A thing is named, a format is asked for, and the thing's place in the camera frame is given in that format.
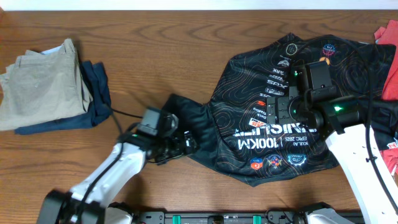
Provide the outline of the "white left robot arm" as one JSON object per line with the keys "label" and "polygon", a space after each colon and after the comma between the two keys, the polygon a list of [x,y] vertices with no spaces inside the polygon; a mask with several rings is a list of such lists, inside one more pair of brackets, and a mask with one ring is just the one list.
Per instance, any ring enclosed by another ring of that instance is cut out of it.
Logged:
{"label": "white left robot arm", "polygon": [[68,192],[52,190],[44,198],[37,223],[134,223],[134,214],[113,200],[145,164],[165,164],[198,149],[190,131],[153,136],[120,135],[109,157]]}

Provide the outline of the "black printed cycling jersey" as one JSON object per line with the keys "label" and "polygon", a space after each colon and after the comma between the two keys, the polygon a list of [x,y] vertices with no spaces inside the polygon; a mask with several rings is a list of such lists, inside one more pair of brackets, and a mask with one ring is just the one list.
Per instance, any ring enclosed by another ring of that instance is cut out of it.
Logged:
{"label": "black printed cycling jersey", "polygon": [[287,34],[261,49],[235,55],[205,104],[170,95],[164,109],[199,145],[192,159],[250,186],[331,169],[338,161],[318,130],[301,124],[302,91],[290,77],[307,63],[326,65],[338,96],[372,108],[371,127],[381,151],[397,147],[397,103],[384,101],[396,47],[326,36]]}

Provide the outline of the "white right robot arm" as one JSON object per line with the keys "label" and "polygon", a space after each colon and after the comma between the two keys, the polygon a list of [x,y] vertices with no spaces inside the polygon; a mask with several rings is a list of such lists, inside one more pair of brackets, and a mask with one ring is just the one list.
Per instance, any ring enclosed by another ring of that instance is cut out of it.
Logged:
{"label": "white right robot arm", "polygon": [[397,223],[397,186],[379,152],[370,119],[354,96],[339,97],[336,86],[266,100],[268,124],[298,123],[316,129],[339,162],[365,223]]}

